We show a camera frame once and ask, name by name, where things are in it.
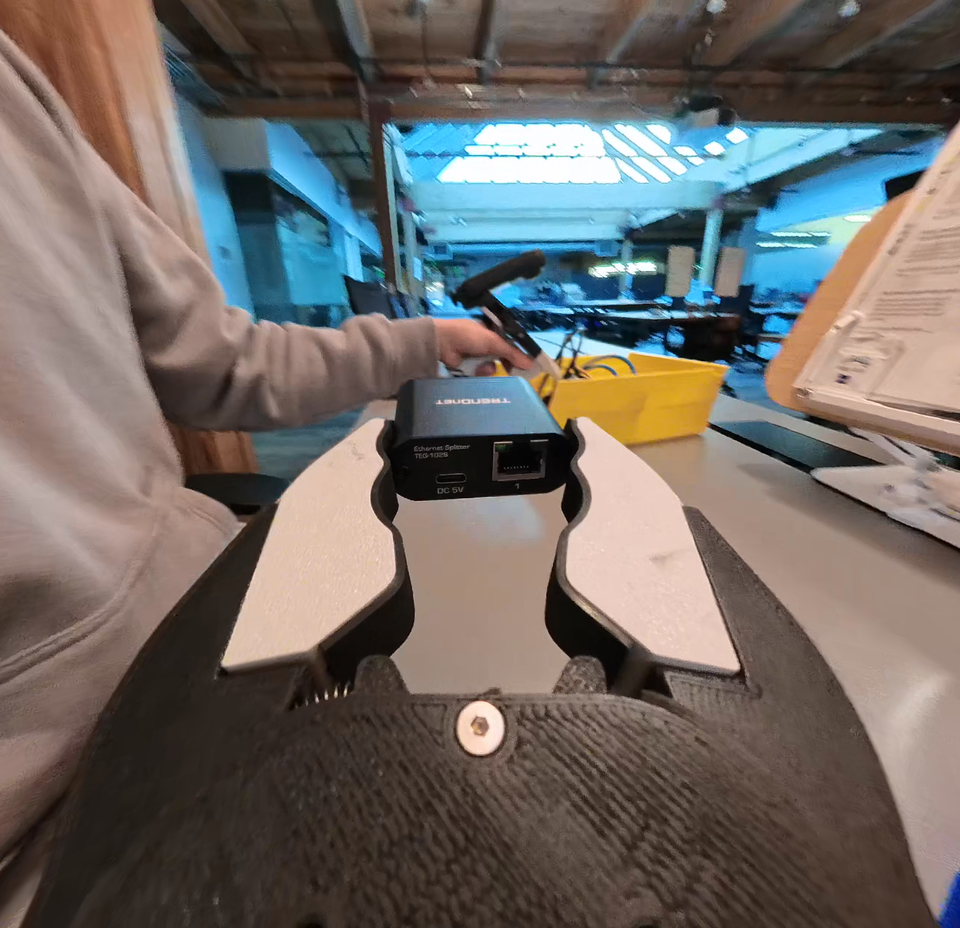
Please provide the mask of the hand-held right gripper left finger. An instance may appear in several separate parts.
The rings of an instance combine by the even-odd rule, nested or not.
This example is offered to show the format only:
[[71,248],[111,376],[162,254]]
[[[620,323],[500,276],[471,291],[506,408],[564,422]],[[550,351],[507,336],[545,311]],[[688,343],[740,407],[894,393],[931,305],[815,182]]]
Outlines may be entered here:
[[394,520],[392,424],[374,419],[304,470],[275,508],[221,666],[251,673],[306,665],[353,681],[410,635],[414,596]]

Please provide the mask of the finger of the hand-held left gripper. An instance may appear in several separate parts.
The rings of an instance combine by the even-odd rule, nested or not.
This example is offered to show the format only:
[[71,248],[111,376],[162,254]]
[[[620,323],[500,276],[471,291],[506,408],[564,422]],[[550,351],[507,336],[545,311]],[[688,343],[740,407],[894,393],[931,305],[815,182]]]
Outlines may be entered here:
[[504,341],[532,359],[538,368],[555,380],[562,378],[562,370],[554,358],[534,340],[511,309],[486,309],[486,326]]

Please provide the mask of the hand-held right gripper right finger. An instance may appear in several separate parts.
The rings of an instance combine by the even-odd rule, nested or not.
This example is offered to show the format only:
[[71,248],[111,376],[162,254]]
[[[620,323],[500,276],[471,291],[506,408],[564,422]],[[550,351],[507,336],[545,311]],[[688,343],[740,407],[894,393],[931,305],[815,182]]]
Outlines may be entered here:
[[544,620],[569,657],[595,659],[612,692],[668,672],[738,679],[742,663],[686,509],[654,469],[596,423],[573,446]]

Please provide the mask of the black ethernet splitter box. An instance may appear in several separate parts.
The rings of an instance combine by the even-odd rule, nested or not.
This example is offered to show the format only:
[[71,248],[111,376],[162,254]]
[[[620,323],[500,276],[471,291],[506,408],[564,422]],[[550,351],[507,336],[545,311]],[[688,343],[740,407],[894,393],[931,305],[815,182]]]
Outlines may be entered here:
[[397,395],[389,458],[406,500],[551,493],[567,483],[572,456],[570,439],[524,379],[419,380]]

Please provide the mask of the person's left forearm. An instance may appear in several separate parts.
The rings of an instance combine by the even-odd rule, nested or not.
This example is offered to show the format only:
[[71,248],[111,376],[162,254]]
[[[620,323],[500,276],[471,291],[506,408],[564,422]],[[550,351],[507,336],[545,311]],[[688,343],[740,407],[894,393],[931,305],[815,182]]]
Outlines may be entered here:
[[209,268],[121,182],[101,184],[146,374],[175,424],[294,429],[436,374],[432,319],[369,315],[341,329],[253,321],[226,303]]

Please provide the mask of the grey desk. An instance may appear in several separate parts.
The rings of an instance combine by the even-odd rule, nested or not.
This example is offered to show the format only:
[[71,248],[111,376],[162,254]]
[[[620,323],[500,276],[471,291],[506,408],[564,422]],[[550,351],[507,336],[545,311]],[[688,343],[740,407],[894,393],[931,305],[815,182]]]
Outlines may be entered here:
[[[939,915],[958,870],[958,551],[719,430],[636,446],[816,644],[879,755]],[[549,691],[545,627],[562,492],[399,501],[415,606],[394,655],[419,693]]]

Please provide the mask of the black desk pad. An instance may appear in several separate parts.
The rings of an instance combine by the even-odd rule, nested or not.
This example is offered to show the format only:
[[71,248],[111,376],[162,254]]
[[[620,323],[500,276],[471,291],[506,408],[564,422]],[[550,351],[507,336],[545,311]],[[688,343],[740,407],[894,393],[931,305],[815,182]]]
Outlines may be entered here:
[[708,427],[766,456],[810,473],[821,468],[882,465],[862,454],[762,420],[717,421]]

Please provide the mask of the person's left hand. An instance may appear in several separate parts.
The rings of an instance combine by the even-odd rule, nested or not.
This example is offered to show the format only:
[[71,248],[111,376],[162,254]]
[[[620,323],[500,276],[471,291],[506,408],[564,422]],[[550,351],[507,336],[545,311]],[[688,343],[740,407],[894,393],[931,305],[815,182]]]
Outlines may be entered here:
[[438,362],[455,374],[493,377],[499,369],[507,374],[530,371],[534,360],[495,332],[469,319],[432,320]]

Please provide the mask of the background work tables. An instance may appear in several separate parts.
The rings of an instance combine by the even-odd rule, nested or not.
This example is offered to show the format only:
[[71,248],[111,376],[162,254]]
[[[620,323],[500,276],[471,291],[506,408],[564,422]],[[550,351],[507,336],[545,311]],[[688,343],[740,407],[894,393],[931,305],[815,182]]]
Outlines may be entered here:
[[746,291],[700,305],[674,299],[535,303],[517,310],[531,331],[563,329],[630,348],[658,337],[666,353],[679,358],[760,364],[772,358],[802,312],[796,303],[755,304]]

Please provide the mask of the yellow plastic bin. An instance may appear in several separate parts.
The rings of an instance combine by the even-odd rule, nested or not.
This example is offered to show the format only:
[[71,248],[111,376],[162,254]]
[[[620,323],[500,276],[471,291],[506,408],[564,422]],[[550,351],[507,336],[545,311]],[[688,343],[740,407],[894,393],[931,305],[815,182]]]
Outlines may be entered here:
[[564,358],[576,369],[558,381],[525,376],[561,427],[587,418],[626,446],[699,436],[709,425],[729,368],[712,362],[630,353]]

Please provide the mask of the person's grey hoodie torso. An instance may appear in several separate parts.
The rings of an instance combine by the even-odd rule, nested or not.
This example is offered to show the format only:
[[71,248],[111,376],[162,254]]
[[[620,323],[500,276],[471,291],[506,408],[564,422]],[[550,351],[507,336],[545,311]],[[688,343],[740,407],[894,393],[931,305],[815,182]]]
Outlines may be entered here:
[[135,302],[219,287],[2,36],[2,864],[158,624],[234,536],[186,490]]

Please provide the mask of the white document stand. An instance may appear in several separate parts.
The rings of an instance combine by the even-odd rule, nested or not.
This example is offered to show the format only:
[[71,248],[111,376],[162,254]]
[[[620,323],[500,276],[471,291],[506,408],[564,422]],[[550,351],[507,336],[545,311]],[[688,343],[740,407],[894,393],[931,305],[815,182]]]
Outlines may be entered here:
[[886,454],[889,464],[821,467],[810,476],[822,486],[888,519],[959,548],[959,472],[929,449],[870,430],[852,429]]

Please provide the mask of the brown document board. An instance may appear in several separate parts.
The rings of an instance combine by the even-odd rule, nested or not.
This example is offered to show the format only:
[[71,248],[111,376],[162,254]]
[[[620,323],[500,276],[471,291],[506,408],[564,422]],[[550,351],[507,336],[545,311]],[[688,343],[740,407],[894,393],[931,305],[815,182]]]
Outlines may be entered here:
[[935,452],[958,456],[958,437],[907,433],[884,421],[863,421],[847,414],[840,414],[831,408],[811,406],[795,391],[795,383],[799,376],[822,338],[846,307],[861,276],[880,252],[885,238],[899,221],[912,194],[913,190],[908,190],[891,200],[850,241],[834,268],[823,279],[821,286],[806,304],[779,353],[769,363],[764,384],[768,396],[779,406],[842,424],[851,430],[870,430],[909,441]]

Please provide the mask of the white printed papers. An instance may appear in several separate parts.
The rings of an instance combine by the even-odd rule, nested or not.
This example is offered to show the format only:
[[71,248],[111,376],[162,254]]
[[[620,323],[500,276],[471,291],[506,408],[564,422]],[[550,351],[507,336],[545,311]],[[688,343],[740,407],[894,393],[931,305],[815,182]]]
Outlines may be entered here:
[[959,438],[959,130],[795,383],[811,406]]

